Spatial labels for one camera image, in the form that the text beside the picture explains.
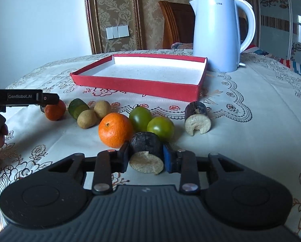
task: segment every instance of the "table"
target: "table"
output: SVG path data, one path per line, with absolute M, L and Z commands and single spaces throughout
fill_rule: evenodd
M 133 53 L 191 55 L 191 50 L 148 50 Z M 284 184 L 293 195 L 293 208 L 286 225 L 301 237 L 301 77 L 279 62 L 252 53 L 243 53 L 240 67 L 232 73 L 208 72 L 201 101 L 209 109 L 211 130 L 193 137 L 183 130 L 185 102 L 105 88 L 76 86 L 73 72 L 109 53 L 60 60 L 46 64 L 8 88 L 43 89 L 59 94 L 68 105 L 81 98 L 93 107 L 107 100 L 114 111 L 128 115 L 138 104 L 154 115 L 172 119 L 176 133 L 173 148 L 196 155 L 221 153 L 249 168 Z M 108 149 L 98 137 L 97 127 L 79 128 L 65 114 L 64 119 L 46 119 L 38 106 L 7 108 L 9 135 L 0 156 L 0 193 L 9 184 L 49 166 L 72 153 L 95 156 Z M 208 187 L 205 174 L 201 187 Z M 113 185 L 175 184 L 179 174 L 142 174 L 128 167 L 124 174 L 113 174 Z M 85 188 L 91 188 L 88 175 Z M 0 212 L 0 231 L 6 225 Z

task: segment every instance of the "gold trim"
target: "gold trim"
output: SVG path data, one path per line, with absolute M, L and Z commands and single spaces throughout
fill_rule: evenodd
M 131 0 L 132 10 L 134 15 L 134 25 L 135 25 L 135 33 L 136 33 L 136 50 L 144 49 L 144 39 L 143 39 L 143 31 L 142 31 L 142 23 L 141 23 L 141 12 L 142 7 L 139 0 Z
M 103 53 L 96 0 L 85 0 L 85 12 L 92 54 Z

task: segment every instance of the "orange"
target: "orange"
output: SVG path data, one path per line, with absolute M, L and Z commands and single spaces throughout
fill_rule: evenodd
M 59 120 L 65 113 L 65 103 L 60 100 L 58 104 L 48 104 L 44 108 L 45 116 L 51 121 Z
M 109 147 L 120 148 L 134 134 L 131 121 L 125 115 L 110 113 L 99 124 L 99 137 Z

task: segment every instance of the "electric kettle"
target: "electric kettle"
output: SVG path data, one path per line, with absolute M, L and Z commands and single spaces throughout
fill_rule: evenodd
M 244 0 L 191 0 L 195 13 L 193 56 L 208 58 L 208 70 L 233 72 L 240 54 L 250 45 L 256 20 L 250 3 Z M 248 34 L 240 43 L 238 8 L 248 19 Z

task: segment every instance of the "light switch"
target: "light switch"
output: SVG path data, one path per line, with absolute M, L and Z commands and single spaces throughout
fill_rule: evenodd
M 119 37 L 129 36 L 128 25 L 118 26 L 118 35 Z
M 106 28 L 106 32 L 107 32 L 107 39 L 113 39 L 113 31 L 112 31 L 112 27 L 108 27 Z
M 119 38 L 118 36 L 118 27 L 112 27 L 112 32 L 113 32 L 113 38 Z

